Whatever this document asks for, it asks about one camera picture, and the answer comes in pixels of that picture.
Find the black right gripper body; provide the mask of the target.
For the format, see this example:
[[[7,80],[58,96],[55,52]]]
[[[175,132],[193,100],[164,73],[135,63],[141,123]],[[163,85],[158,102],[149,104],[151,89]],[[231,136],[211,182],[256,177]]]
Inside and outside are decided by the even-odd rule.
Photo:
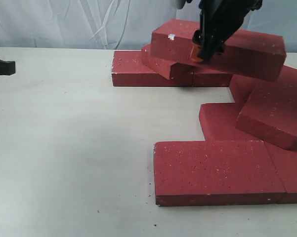
[[[224,43],[241,27],[250,11],[259,10],[261,0],[202,0],[200,26],[192,37],[202,49],[199,57],[209,61],[224,52]]]

